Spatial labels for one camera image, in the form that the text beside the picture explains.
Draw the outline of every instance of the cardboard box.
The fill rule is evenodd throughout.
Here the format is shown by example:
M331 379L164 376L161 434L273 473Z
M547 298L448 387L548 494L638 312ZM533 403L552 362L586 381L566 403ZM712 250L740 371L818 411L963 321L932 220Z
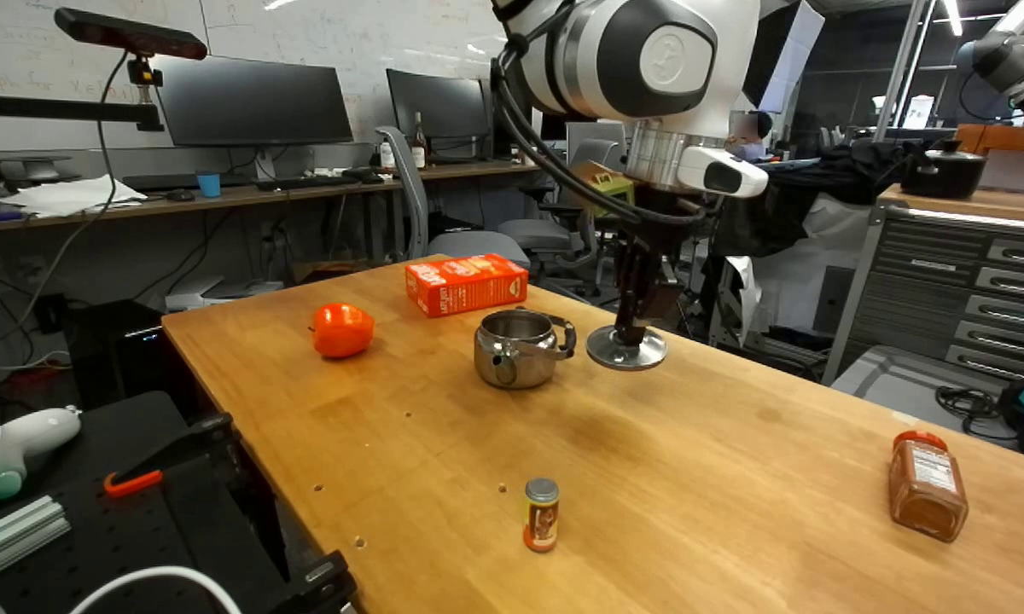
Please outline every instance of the cardboard box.
M525 299L525 269L499 252L405 268L405 293L425 319L503 308Z

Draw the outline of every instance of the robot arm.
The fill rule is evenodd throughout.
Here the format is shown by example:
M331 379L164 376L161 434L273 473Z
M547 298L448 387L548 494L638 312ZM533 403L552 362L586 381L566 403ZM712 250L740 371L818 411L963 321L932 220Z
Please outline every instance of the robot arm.
M963 44L958 65L1024 111L1024 0L985 38Z
M493 16L539 111L629 122L638 180L731 198L765 191L760 167L719 149L760 0L493 0Z

